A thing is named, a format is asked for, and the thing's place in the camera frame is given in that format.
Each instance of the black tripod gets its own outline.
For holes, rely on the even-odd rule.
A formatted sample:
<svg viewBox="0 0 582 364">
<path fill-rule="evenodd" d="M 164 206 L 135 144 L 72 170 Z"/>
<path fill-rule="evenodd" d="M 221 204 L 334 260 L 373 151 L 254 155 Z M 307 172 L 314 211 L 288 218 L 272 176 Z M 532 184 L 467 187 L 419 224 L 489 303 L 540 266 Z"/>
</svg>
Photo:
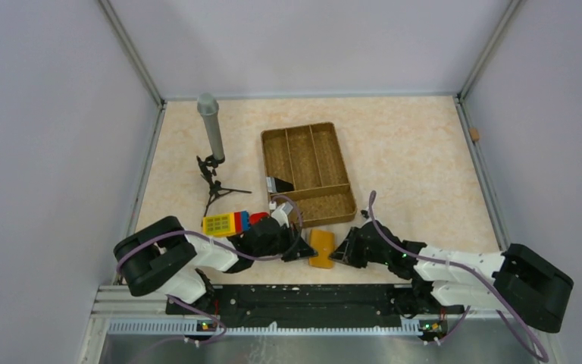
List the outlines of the black tripod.
<svg viewBox="0 0 582 364">
<path fill-rule="evenodd" d="M 199 156 L 197 157 L 197 165 L 199 166 L 199 170 L 202 172 L 202 178 L 208 183 L 208 202 L 206 203 L 206 209 L 204 210 L 204 216 L 208 213 L 208 207 L 217 199 L 222 196 L 226 196 L 231 192 L 239 192 L 239 193 L 251 193 L 251 191 L 246 190 L 236 190 L 233 188 L 224 188 L 222 187 L 222 183 L 219 180 L 213 180 L 213 176 L 217 176 L 217 172 L 215 172 L 215 168 L 218 167 L 220 162 L 217 159 L 213 158 L 213 155 L 206 157 L 205 160 L 202 161 Z"/>
</svg>

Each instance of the metal frame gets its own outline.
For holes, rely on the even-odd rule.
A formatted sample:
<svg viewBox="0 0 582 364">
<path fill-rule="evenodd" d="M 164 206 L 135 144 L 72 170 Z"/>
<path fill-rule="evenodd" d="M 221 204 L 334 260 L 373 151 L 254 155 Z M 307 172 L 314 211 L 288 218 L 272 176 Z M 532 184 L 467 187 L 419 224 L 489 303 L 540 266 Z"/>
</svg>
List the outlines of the metal frame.
<svg viewBox="0 0 582 364">
<path fill-rule="evenodd" d="M 123 233 L 124 236 L 127 236 L 128 234 L 133 233 L 136 228 L 137 219 L 139 217 L 139 210 L 141 209 L 144 192 L 146 191 L 146 184 L 148 182 L 152 161 L 155 156 L 155 150 L 157 148 L 159 133 L 161 131 L 161 125 L 163 124 L 167 104 L 161 97 L 161 94 L 150 77 L 146 66 L 140 58 L 126 30 L 121 24 L 119 17 L 115 13 L 110 1 L 96 1 L 98 2 L 103 14 L 106 16 L 109 24 L 111 25 L 112 31 L 117 37 L 117 40 L 124 50 L 124 53 L 127 55 L 129 62 L 132 64 L 135 71 L 137 72 L 138 77 L 142 81 L 143 86 L 148 90 L 155 103 L 160 107 L 149 150 L 146 153 L 146 158 L 143 164 L 142 175 L 140 178 L 136 198 L 133 203 L 132 214 L 129 218 L 127 226 L 124 227 Z M 477 143 L 472 142 L 469 136 L 469 129 L 472 126 L 472 123 L 466 109 L 465 100 L 471 93 L 474 84 L 477 82 L 482 71 L 487 66 L 491 55 L 498 48 L 505 31 L 512 23 L 512 19 L 518 13 L 523 3 L 524 0 L 510 1 L 501 20 L 490 37 L 490 40 L 487 42 L 484 50 L 480 54 L 480 57 L 477 59 L 477 62 L 472 68 L 472 71 L 465 81 L 465 84 L 454 98 L 458 117 L 463 129 L 463 134 L 465 135 L 465 139 L 468 143 L 470 156 L 472 158 L 472 162 L 474 163 L 474 168 L 477 172 L 478 181 L 483 193 L 483 197 L 485 199 L 496 240 L 501 249 L 507 248 L 507 246 L 510 244 L 510 239 L 505 227 L 505 223 L 502 220 L 502 213 L 500 212 L 499 202 L 492 187 L 480 146 Z M 117 278 L 118 276 L 115 275 L 113 282 L 115 282 Z M 161 294 L 149 294 L 144 297 L 132 297 L 127 287 L 125 286 L 101 286 L 93 304 L 92 314 L 86 329 L 86 335 L 83 339 L 79 363 L 99 363 L 100 356 L 104 350 L 104 343 L 108 326 L 110 325 L 112 319 L 163 319 L 165 317 L 165 301 L 165 297 Z M 496 313 L 483 310 L 473 311 L 471 315 L 468 316 L 469 319 L 494 319 L 496 317 L 498 317 Z M 421 318 L 431 319 L 433 317 L 430 318 L 426 315 L 423 315 Z M 554 358 L 555 363 L 567 362 L 556 335 L 543 332 L 537 332 L 537 334 L 539 335 L 543 344 L 552 354 L 551 357 Z"/>
</svg>

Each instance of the tabletop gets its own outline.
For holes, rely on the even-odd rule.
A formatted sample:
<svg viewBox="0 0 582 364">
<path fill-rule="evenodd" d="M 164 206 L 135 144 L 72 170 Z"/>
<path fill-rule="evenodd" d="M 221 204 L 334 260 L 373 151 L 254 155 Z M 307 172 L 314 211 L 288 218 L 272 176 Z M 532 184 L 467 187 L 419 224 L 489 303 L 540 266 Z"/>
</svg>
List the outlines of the tabletop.
<svg viewBox="0 0 582 364">
<path fill-rule="evenodd" d="M 460 120 L 451 96 L 326 99 L 220 100 L 219 120 L 226 161 L 217 169 L 231 193 L 211 205 L 209 215 L 268 209 L 263 130 L 332 122 L 358 209 L 377 191 L 377 218 L 400 239 L 473 253 L 498 251 Z M 190 230 L 208 200 L 196 155 L 211 154 L 196 102 L 169 102 L 139 213 L 137 229 L 177 216 Z M 319 227 L 336 234 L 351 226 Z M 237 274 L 204 269 L 214 284 L 385 284 L 404 281 L 385 265 L 365 269 L 337 264 L 312 268 L 306 260 L 255 262 Z"/>
</svg>

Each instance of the small wooden block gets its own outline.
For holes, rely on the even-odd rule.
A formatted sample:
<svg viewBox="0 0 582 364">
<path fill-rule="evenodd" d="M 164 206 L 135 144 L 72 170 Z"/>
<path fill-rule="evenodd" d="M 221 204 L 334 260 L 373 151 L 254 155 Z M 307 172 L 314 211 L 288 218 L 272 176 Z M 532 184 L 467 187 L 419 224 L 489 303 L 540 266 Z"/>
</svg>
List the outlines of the small wooden block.
<svg viewBox="0 0 582 364">
<path fill-rule="evenodd" d="M 318 252 L 318 256 L 309 258 L 309 265 L 315 268 L 333 268 L 329 255 L 336 249 L 336 235 L 329 231 L 312 229 L 309 235 L 309 245 Z"/>
<path fill-rule="evenodd" d="M 477 128 L 475 128 L 475 127 L 470 128 L 470 139 L 474 143 L 476 143 L 480 139 L 480 135 L 478 135 Z"/>
</svg>

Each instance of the table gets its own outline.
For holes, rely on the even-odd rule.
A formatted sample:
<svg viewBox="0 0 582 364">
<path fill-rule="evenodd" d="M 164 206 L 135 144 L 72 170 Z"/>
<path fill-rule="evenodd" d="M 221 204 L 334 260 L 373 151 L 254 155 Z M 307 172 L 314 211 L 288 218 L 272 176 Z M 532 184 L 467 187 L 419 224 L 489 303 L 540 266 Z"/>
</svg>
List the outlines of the table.
<svg viewBox="0 0 582 364">
<path fill-rule="evenodd" d="M 226 162 L 217 169 L 231 193 L 209 215 L 268 207 L 260 133 L 330 121 L 335 124 L 358 209 L 377 191 L 374 211 L 394 235 L 473 253 L 498 245 L 451 96 L 220 100 Z M 139 213 L 137 229 L 167 215 L 200 231 L 208 185 L 196 155 L 211 154 L 196 102 L 169 102 Z M 340 244 L 349 227 L 320 227 Z M 214 284 L 384 284 L 404 281 L 384 265 L 312 268 L 306 260 L 256 262 L 228 275 L 205 269 Z"/>
</svg>

